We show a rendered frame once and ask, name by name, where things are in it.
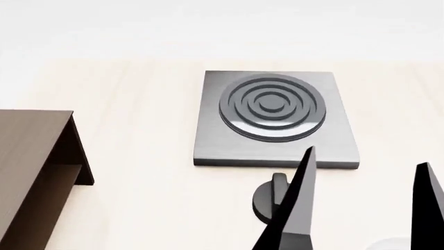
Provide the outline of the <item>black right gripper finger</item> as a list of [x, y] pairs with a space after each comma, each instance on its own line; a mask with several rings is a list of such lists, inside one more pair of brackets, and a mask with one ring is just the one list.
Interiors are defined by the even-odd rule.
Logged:
[[413, 182], [412, 250], [444, 250], [444, 191], [428, 162]]
[[280, 207], [252, 250], [314, 250], [311, 221], [316, 182], [316, 150], [306, 150]]

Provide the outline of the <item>brown wooden cabinet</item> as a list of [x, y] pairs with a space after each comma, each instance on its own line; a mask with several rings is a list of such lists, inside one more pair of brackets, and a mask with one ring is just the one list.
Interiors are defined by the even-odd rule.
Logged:
[[0, 250], [45, 250], [72, 187], [93, 184], [71, 111], [0, 110]]

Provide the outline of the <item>dark round stove knob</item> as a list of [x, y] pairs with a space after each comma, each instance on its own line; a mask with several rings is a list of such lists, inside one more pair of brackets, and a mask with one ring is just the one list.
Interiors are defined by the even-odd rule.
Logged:
[[261, 184], [254, 192], [252, 207], [255, 216], [268, 224], [274, 212], [280, 207], [287, 193], [289, 183], [284, 173], [274, 173], [270, 181]]

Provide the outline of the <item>dark round ringed burner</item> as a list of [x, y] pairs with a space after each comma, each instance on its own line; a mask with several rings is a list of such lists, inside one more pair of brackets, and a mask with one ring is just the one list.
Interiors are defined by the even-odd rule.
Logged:
[[257, 141], [296, 141], [315, 133], [327, 107], [312, 85], [285, 74], [252, 74], [229, 84], [219, 114], [234, 132]]

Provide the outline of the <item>grey square stove plate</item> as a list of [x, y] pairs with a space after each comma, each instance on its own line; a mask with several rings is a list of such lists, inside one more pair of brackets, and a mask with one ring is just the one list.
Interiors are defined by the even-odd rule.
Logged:
[[[306, 81], [321, 93], [326, 103], [327, 114], [323, 125], [315, 133], [296, 141], [263, 142], [244, 137], [223, 122], [219, 114], [219, 99], [224, 89], [245, 76], [265, 73], [294, 76]], [[310, 147], [315, 147], [319, 168], [359, 167], [357, 143], [332, 72], [205, 72], [194, 145], [194, 164], [294, 168]]]

